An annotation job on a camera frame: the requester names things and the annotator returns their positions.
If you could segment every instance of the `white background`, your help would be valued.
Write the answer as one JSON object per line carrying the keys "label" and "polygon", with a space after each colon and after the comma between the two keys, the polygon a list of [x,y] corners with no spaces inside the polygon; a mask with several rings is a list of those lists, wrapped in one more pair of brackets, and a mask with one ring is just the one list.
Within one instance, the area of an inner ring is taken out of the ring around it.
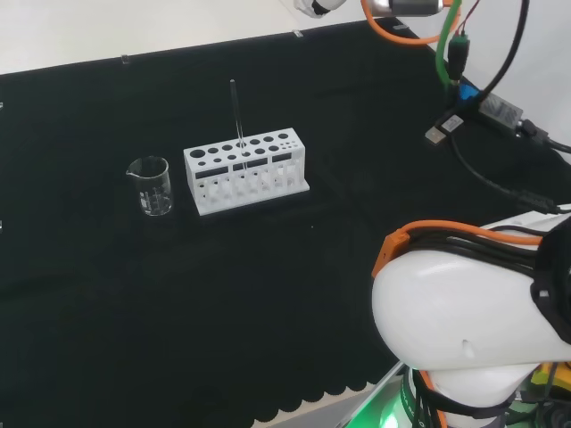
{"label": "white background", "polygon": [[[464,1],[464,13],[474,1]],[[470,19],[466,75],[478,86],[505,58],[518,13],[519,0],[481,0]],[[0,0],[0,74],[362,18],[359,0],[322,20],[300,14],[293,0]],[[570,18],[568,0],[532,0],[524,43],[496,91],[562,143],[571,142]],[[404,21],[432,36],[443,16]]]}

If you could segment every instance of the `green cable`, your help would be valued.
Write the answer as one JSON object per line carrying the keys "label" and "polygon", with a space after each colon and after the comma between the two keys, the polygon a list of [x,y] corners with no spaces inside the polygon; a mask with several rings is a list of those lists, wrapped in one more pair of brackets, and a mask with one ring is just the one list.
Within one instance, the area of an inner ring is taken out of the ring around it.
{"label": "green cable", "polygon": [[450,77],[448,76],[448,71],[446,71],[446,64],[444,63],[444,48],[446,47],[446,42],[448,41],[448,36],[454,23],[454,19],[458,14],[458,10],[462,5],[462,0],[454,0],[450,10],[448,11],[448,16],[446,16],[446,21],[444,22],[443,31],[440,33],[440,39],[438,40],[438,46],[436,47],[436,72],[438,77],[443,82],[445,88],[452,83]]}

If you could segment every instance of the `test tube rack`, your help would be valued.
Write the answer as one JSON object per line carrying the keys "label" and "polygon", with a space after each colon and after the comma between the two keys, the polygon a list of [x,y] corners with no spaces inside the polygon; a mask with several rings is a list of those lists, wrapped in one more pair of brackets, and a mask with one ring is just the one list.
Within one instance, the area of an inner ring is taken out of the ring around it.
{"label": "test tube rack", "polygon": [[184,150],[186,177],[198,213],[310,190],[305,146],[292,128]]}

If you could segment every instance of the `cable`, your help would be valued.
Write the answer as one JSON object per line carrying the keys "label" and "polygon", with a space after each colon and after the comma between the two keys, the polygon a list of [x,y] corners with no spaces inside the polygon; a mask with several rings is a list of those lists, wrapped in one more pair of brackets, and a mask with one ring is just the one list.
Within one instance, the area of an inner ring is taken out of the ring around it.
{"label": "cable", "polygon": [[563,211],[560,207],[558,207],[558,205],[552,199],[546,198],[545,196],[541,196],[539,194],[529,192],[527,190],[523,191],[509,190],[487,179],[482,174],[477,172],[474,168],[472,168],[472,166],[464,159],[464,157],[459,151],[458,145],[456,144],[454,135],[449,132],[448,137],[450,140],[450,148],[452,150],[452,154],[454,155],[454,157],[462,164],[462,166],[465,169],[468,170],[470,174],[472,174],[474,177],[476,177],[479,181],[481,181],[488,187],[491,187],[493,190],[495,190],[498,193],[501,193],[503,196],[507,196],[510,199],[514,199],[519,203],[521,203],[522,205],[525,205],[531,208],[532,210],[541,212],[542,214],[565,214],[565,211]]}
{"label": "cable", "polygon": [[450,246],[451,248],[455,249],[464,249],[471,251],[473,253],[481,254],[487,259],[498,259],[502,261],[506,261],[511,264],[517,264],[521,266],[527,266],[533,268],[535,266],[534,258],[529,258],[527,256],[522,256],[519,254],[513,254],[511,252],[504,252],[502,250],[494,249],[491,247],[486,247],[483,245],[479,245],[477,243],[472,243],[470,241],[464,241],[462,239],[457,239],[454,237],[448,238],[426,238],[418,243],[412,243],[410,247],[414,246],[415,244],[424,244],[424,245],[443,245],[443,246]]}
{"label": "cable", "polygon": [[[436,391],[432,381],[430,380],[430,376],[428,376],[428,372],[420,371],[420,375],[422,376],[422,380],[425,382],[425,385],[428,387],[428,389],[430,389],[432,391]],[[440,422],[440,428],[447,428],[448,423],[446,422],[446,416],[444,415],[444,412],[441,412],[440,410],[438,410],[436,412],[436,414],[438,415],[438,422]]]}
{"label": "cable", "polygon": [[571,153],[571,147],[569,147],[568,145],[564,145],[562,143],[558,143],[556,141],[553,141],[549,137],[547,137],[547,139],[545,140],[544,143],[547,146],[549,146],[550,148],[552,148],[553,150],[557,150],[558,152]]}
{"label": "cable", "polygon": [[[398,43],[400,45],[412,45],[412,46],[423,46],[429,45],[431,43],[437,42],[440,38],[439,36],[429,37],[429,38],[408,38],[408,37],[400,37],[395,36],[394,34],[389,33],[387,30],[380,27],[376,22],[373,14],[371,13],[370,9],[368,8],[367,0],[360,0],[360,4],[363,8],[363,12],[365,13],[365,17],[367,18],[368,25],[381,37],[386,38],[394,43]],[[460,14],[456,15],[456,19],[452,23],[452,31],[458,25],[460,18]]]}
{"label": "cable", "polygon": [[521,44],[522,36],[524,35],[525,24],[527,23],[527,14],[529,12],[529,3],[530,0],[521,0],[521,9],[519,11],[519,20],[517,21],[517,29],[516,35],[514,36],[513,42],[511,43],[511,48],[509,49],[508,56],[506,60],[501,65],[500,70],[494,76],[490,84],[482,90],[478,95],[469,98],[463,104],[457,105],[454,108],[448,110],[444,113],[444,115],[436,122],[436,127],[440,128],[446,120],[451,118],[454,115],[461,114],[464,111],[471,109],[472,107],[480,104],[494,89],[500,81],[504,78],[506,73],[511,66],[511,63],[514,61],[516,57],[517,50],[519,49],[519,45]]}
{"label": "cable", "polygon": [[509,263],[506,261],[502,261],[496,258],[491,258],[484,256],[483,254],[479,254],[477,252],[473,252],[471,250],[467,250],[461,247],[454,247],[449,244],[438,245],[433,243],[418,243],[413,244],[409,247],[410,251],[417,251],[417,250],[432,250],[432,251],[441,251],[441,252],[449,252],[451,254],[457,254],[459,256],[467,257],[469,259],[475,259],[482,261],[483,263],[488,263],[494,266],[498,266],[500,268],[506,268],[509,270],[513,270],[514,272],[518,272],[519,274],[529,276],[531,278],[534,277],[534,271],[522,265],[518,265],[516,263]]}
{"label": "cable", "polygon": [[443,82],[444,87],[448,87],[448,85],[452,84],[448,71],[446,70],[446,64],[444,63],[444,48],[446,47],[448,35],[453,31],[452,26],[454,25],[454,19],[456,18],[456,22],[458,22],[458,14],[461,5],[462,0],[454,0],[448,14],[446,15],[443,30],[438,37],[438,46],[436,47],[436,72],[438,73],[440,81]]}
{"label": "cable", "polygon": [[522,234],[528,234],[534,236],[545,236],[547,234],[547,232],[543,232],[541,230],[534,230],[527,227],[514,226],[514,225],[496,226],[492,227],[490,230],[493,230],[494,232],[501,232],[503,230],[513,230],[516,232],[521,232]]}
{"label": "cable", "polygon": [[462,32],[466,31],[466,22],[468,21],[470,16],[472,16],[472,13],[474,13],[474,11],[476,10],[476,8],[478,7],[479,4],[480,4],[480,0],[476,0],[474,5],[472,6],[472,9],[470,9],[470,12],[468,12],[468,15],[466,15],[466,18],[464,18],[462,23],[458,26],[458,29],[456,30],[456,34],[458,34],[458,35],[460,34],[460,27],[462,27]]}
{"label": "cable", "polygon": [[460,153],[458,145],[456,144],[456,140],[454,139],[454,135],[450,134],[449,138],[450,138],[450,148],[452,149],[454,157],[462,164],[462,166],[465,169],[467,169],[470,172],[470,174],[472,174],[474,177],[476,177],[478,180],[480,180],[488,187],[491,187],[496,192],[499,192],[504,196],[508,196],[509,198],[513,197],[512,191],[506,189],[505,187],[502,187],[501,185],[495,184],[493,181],[487,179],[479,172],[477,172],[474,168],[472,168],[472,166],[464,159],[464,156],[462,156],[462,154]]}
{"label": "cable", "polygon": [[458,230],[450,229],[421,229],[420,233],[410,234],[410,242],[417,243],[426,239],[440,239],[447,242],[455,243],[458,240],[468,241],[487,249],[493,251],[502,251],[506,254],[522,257],[528,259],[529,261],[535,261],[535,256],[537,254],[536,250],[528,250],[525,248],[514,247],[513,245],[508,245],[506,243],[498,243],[491,239],[483,238],[481,236],[467,234],[466,232],[460,232]]}
{"label": "cable", "polygon": [[558,366],[559,363],[551,363],[550,376],[547,379],[547,383],[545,384],[543,400],[540,403],[538,403],[537,412],[535,414],[535,423],[537,426],[542,426],[541,421],[543,419],[543,407],[545,406],[545,403],[548,401],[548,398],[550,396],[551,388],[553,387],[553,382],[555,381],[555,373],[557,372]]}

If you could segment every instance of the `glass beaker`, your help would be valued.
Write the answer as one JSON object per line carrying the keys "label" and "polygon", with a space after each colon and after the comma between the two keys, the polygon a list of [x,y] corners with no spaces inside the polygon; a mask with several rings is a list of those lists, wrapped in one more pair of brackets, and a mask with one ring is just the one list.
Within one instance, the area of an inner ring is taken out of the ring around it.
{"label": "glass beaker", "polygon": [[138,192],[141,209],[147,216],[162,216],[172,208],[169,163],[163,158],[147,156],[131,163],[127,169]]}

